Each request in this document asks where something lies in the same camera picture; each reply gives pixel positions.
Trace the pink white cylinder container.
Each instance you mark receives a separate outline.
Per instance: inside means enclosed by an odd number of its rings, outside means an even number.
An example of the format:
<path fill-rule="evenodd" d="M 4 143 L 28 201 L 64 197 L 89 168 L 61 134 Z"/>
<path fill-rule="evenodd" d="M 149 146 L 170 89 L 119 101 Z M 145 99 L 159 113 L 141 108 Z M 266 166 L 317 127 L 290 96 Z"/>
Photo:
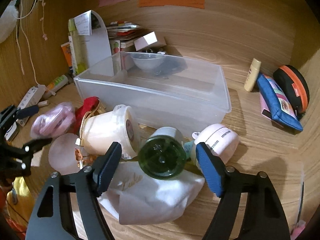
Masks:
<path fill-rule="evenodd" d="M 212 124 L 202 132 L 194 132 L 192 137 L 194 142 L 190 157 L 197 167 L 199 163 L 196 159 L 196 145 L 200 142 L 204 142 L 213 155 L 220 157 L 223 163 L 227 164 L 240 141 L 237 133 L 222 124 Z"/>

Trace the white medicine box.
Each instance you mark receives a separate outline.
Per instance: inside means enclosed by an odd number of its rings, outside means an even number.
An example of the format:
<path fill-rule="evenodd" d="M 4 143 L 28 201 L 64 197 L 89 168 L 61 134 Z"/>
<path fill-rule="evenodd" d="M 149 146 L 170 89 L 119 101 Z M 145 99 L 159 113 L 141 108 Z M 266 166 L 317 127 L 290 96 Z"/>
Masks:
<path fill-rule="evenodd" d="M 33 105 L 36 105 L 41 100 L 42 96 L 46 92 L 46 86 L 45 85 L 38 85 L 31 87 L 21 102 L 18 105 L 18 108 L 24 109 Z"/>

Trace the frosted pink round container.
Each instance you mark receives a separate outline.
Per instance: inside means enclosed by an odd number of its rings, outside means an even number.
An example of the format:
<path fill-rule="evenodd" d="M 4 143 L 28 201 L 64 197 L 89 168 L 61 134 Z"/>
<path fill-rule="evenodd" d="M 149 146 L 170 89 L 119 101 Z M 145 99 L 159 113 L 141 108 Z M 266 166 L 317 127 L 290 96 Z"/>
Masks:
<path fill-rule="evenodd" d="M 56 138 L 50 146 L 48 160 L 50 166 L 62 175 L 79 171 L 75 158 L 76 139 L 73 133 L 66 133 Z"/>

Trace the clear plastic bowl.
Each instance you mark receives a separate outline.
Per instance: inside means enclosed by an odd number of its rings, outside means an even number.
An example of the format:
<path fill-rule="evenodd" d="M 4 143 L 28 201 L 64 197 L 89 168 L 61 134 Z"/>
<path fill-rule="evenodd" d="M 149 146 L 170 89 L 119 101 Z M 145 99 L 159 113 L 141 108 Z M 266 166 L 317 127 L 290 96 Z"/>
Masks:
<path fill-rule="evenodd" d="M 153 53 L 131 53 L 134 64 L 142 71 L 152 72 L 164 62 L 164 55 Z"/>

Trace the red gold fabric pouch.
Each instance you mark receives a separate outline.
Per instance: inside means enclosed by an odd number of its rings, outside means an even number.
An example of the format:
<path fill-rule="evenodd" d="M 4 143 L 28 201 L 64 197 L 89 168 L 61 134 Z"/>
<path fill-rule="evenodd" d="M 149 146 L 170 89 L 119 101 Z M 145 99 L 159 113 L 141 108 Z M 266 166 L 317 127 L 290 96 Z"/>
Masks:
<path fill-rule="evenodd" d="M 73 134 L 78 134 L 80 130 L 80 125 L 82 123 L 82 119 L 87 112 L 91 112 L 97 108 L 97 106 L 101 104 L 101 101 L 98 97 L 92 96 L 89 98 L 85 98 L 83 105 L 75 110 L 75 123 L 71 128 L 71 132 Z"/>

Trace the orange small book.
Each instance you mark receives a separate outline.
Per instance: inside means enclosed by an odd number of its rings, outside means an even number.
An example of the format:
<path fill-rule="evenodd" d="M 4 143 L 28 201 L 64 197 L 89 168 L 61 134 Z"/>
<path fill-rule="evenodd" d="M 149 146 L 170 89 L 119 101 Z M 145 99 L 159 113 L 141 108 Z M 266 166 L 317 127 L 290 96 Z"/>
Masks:
<path fill-rule="evenodd" d="M 69 69 L 72 69 L 72 53 L 71 53 L 70 43 L 66 42 L 62 44 L 61 49 L 63 51 L 64 57 L 67 61 Z"/>

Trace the stack of booklets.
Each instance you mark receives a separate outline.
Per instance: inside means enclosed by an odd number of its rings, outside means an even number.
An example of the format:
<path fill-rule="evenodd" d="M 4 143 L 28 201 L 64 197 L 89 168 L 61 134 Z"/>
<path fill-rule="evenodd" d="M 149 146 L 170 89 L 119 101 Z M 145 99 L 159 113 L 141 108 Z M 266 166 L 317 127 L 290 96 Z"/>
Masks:
<path fill-rule="evenodd" d="M 120 51 L 135 52 L 134 41 L 145 33 L 140 25 L 126 21 L 111 22 L 106 29 L 112 54 Z"/>

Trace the clear plastic storage bin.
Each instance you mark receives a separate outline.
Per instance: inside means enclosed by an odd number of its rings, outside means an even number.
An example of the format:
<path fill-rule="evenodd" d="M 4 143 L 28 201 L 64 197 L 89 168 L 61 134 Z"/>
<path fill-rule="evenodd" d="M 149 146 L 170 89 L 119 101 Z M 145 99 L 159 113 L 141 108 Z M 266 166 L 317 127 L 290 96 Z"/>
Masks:
<path fill-rule="evenodd" d="M 185 137 L 220 123 L 232 110 L 222 68 L 211 62 L 165 54 L 152 72 L 140 70 L 133 52 L 112 55 L 114 76 L 93 74 L 89 68 L 75 77 L 79 95 L 98 97 L 107 109 L 133 108 L 138 123 L 175 127 Z"/>

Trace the pink bagged item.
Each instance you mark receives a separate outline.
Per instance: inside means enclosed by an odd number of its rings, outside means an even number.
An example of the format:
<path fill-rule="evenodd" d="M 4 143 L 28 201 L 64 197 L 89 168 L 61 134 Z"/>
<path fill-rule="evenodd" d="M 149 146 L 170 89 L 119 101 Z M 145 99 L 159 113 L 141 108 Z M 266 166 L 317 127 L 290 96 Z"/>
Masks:
<path fill-rule="evenodd" d="M 36 118 L 30 129 L 30 136 L 33 139 L 57 138 L 66 133 L 74 122 L 72 103 L 63 102 Z"/>

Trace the small white pink box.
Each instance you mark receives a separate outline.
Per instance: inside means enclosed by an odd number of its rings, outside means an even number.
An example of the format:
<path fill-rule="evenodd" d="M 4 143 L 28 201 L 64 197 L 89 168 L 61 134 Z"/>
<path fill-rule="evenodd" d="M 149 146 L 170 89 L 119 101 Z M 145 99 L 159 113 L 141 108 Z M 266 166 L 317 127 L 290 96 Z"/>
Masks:
<path fill-rule="evenodd" d="M 164 36 L 156 33 L 150 32 L 134 41 L 136 51 L 145 50 L 145 49 L 158 49 L 167 45 Z"/>

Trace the white plastic tub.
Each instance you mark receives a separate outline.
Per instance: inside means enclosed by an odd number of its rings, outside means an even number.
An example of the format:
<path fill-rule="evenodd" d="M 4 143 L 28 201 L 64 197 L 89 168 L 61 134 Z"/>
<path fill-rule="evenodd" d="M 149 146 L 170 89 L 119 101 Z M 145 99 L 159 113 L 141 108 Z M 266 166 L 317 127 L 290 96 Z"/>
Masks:
<path fill-rule="evenodd" d="M 118 142 L 123 159 L 135 158 L 140 149 L 140 132 L 133 108 L 117 105 L 110 112 L 86 118 L 80 127 L 80 140 L 89 154 L 103 155 L 113 142 Z"/>

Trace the white paper bag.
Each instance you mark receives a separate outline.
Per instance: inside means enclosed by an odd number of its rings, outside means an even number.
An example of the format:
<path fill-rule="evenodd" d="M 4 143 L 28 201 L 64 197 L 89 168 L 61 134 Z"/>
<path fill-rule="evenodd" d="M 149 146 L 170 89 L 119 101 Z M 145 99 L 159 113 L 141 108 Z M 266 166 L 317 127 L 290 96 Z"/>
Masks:
<path fill-rule="evenodd" d="M 93 74 L 114 76 L 108 33 L 101 16 L 89 10 L 76 16 L 74 22 L 85 68 L 92 68 Z"/>

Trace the green glass bottle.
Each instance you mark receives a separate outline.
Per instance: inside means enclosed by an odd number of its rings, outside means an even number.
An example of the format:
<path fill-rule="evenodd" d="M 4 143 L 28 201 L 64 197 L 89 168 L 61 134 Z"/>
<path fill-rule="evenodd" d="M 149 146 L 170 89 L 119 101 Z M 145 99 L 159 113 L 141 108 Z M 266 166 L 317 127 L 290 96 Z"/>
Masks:
<path fill-rule="evenodd" d="M 168 135 L 151 136 L 138 153 L 142 171 L 155 179 L 170 179 L 179 175 L 187 161 L 183 146 Z"/>

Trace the cream lotion bottle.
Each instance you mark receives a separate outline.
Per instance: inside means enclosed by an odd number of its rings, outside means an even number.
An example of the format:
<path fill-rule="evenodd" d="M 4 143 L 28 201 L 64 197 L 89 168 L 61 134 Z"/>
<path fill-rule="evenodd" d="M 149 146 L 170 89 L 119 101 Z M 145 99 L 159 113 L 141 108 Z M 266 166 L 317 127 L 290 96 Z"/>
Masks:
<path fill-rule="evenodd" d="M 261 61 L 253 58 L 252 63 L 250 65 L 246 81 L 244 83 L 244 89 L 247 92 L 251 92 L 258 78 L 261 67 Z"/>

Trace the white cloth pouch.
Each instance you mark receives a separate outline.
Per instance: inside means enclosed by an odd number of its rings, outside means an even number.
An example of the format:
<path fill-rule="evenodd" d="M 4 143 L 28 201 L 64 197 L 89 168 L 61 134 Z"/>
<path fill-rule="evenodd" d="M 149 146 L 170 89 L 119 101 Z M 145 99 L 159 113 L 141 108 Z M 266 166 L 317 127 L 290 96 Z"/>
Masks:
<path fill-rule="evenodd" d="M 182 171 L 169 180 L 145 174 L 136 161 L 120 163 L 101 204 L 121 225 L 149 225 L 180 218 L 197 197 L 205 179 Z"/>

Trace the black orange round case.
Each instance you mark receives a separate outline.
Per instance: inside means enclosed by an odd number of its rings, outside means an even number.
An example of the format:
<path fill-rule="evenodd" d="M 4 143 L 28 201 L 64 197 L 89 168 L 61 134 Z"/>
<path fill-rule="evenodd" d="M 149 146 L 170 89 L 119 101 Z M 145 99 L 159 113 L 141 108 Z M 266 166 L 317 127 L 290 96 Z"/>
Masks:
<path fill-rule="evenodd" d="M 273 79 L 286 95 L 298 119 L 301 119 L 310 102 L 310 92 L 304 76 L 287 64 L 273 73 Z"/>

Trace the green white tube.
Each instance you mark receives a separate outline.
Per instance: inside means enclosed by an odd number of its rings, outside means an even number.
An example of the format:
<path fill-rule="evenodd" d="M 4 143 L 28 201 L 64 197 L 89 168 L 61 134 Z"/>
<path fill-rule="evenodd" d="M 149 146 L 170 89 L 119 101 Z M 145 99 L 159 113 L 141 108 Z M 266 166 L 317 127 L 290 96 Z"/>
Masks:
<path fill-rule="evenodd" d="M 57 77 L 54 81 L 52 81 L 46 88 L 46 92 L 43 94 L 43 100 L 47 100 L 49 97 L 54 96 L 58 90 L 60 90 L 63 86 L 67 85 L 68 78 L 65 75 L 61 75 Z"/>

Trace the blue pencil pouch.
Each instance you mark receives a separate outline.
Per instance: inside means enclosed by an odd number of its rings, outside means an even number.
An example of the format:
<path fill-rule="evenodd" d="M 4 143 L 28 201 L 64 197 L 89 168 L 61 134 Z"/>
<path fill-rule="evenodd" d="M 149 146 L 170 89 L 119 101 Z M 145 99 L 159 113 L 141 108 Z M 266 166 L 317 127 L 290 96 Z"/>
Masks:
<path fill-rule="evenodd" d="M 256 81 L 260 94 L 267 104 L 271 119 L 278 124 L 290 127 L 299 132 L 303 130 L 300 121 L 297 119 L 291 103 L 284 94 L 283 90 L 271 77 L 262 73 L 258 74 Z"/>

